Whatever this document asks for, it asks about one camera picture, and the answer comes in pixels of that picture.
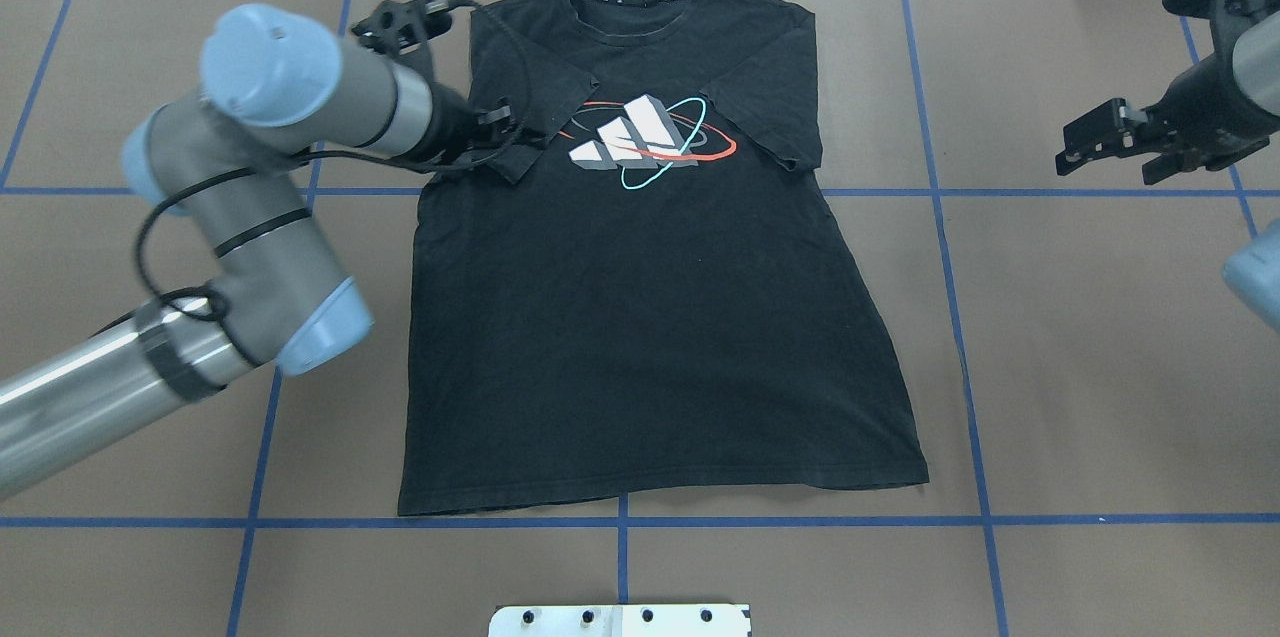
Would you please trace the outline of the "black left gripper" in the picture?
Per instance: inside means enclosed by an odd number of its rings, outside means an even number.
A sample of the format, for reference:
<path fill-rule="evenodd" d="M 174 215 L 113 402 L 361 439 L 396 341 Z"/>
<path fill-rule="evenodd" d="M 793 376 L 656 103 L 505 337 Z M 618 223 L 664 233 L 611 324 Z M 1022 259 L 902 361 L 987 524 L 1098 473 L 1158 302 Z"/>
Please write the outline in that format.
<path fill-rule="evenodd" d="M 425 132 L 425 168 L 472 168 L 479 162 L 497 162 L 520 150 L 545 148 L 547 137 L 539 132 L 511 132 L 516 127 L 509 98 L 490 107 L 475 107 L 461 93 L 445 84 L 430 84 L 431 118 Z"/>

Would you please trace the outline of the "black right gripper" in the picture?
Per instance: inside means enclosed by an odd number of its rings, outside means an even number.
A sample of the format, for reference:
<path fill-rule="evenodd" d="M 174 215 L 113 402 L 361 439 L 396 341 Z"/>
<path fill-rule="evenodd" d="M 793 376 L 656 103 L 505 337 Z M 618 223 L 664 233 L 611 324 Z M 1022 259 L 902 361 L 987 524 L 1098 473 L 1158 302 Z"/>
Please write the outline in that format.
<path fill-rule="evenodd" d="M 1064 127 L 1056 175 L 1068 177 L 1094 160 L 1142 153 L 1151 123 L 1164 136 L 1157 157 L 1140 168 L 1143 185 L 1198 169 L 1231 168 L 1270 145 L 1279 118 L 1243 93 L 1229 63 L 1207 58 L 1178 75 L 1152 107 L 1108 98 Z"/>

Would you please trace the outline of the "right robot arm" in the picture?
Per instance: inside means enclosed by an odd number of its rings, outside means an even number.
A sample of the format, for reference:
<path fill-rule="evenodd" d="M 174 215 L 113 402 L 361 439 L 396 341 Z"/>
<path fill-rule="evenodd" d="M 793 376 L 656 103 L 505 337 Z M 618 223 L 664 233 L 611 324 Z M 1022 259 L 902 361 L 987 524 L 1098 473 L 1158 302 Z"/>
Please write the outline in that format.
<path fill-rule="evenodd" d="M 1108 98 L 1062 128 L 1057 175 L 1101 159 L 1149 153 L 1144 185 L 1181 173 L 1224 171 L 1277 134 L 1277 0 L 1162 0 L 1165 12 L 1208 22 L 1213 52 L 1148 107 Z"/>

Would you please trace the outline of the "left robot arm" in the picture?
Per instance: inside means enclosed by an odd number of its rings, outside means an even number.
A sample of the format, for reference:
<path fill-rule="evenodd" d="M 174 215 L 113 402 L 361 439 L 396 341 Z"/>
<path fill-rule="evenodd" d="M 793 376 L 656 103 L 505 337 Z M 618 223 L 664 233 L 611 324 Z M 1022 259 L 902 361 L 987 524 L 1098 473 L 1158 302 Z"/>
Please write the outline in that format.
<path fill-rule="evenodd" d="M 429 43 L 466 6 L 509 43 L 522 93 L 474 107 L 439 84 Z M 474 0 L 380 3 L 353 41 L 269 4 L 220 17 L 200 81 L 125 139 L 122 168 L 151 212 L 132 242 L 147 301 L 3 385 L 9 499 L 275 365 L 298 376 L 369 336 L 355 278 L 292 173 L 321 159 L 442 175 L 531 134 L 521 37 Z"/>

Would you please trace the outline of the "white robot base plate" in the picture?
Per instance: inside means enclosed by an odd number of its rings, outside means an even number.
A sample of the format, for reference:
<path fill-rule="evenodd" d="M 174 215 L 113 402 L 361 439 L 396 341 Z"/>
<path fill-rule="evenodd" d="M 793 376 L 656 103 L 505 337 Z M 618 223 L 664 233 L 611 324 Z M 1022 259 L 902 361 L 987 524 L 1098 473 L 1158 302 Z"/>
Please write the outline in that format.
<path fill-rule="evenodd" d="M 512 605 L 489 636 L 753 636 L 751 609 L 730 602 Z"/>

